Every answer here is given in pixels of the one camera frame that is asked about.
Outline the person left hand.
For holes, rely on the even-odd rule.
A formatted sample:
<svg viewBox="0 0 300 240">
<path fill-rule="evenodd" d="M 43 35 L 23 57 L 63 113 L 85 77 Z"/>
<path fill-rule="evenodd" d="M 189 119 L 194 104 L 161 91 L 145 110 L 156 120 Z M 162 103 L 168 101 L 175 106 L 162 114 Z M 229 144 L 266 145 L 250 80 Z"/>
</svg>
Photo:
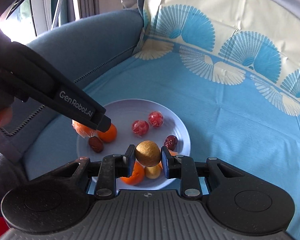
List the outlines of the person left hand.
<svg viewBox="0 0 300 240">
<path fill-rule="evenodd" d="M 12 107 L 6 107 L 0 110 L 0 128 L 7 125 L 13 117 L 13 110 Z"/>
</svg>

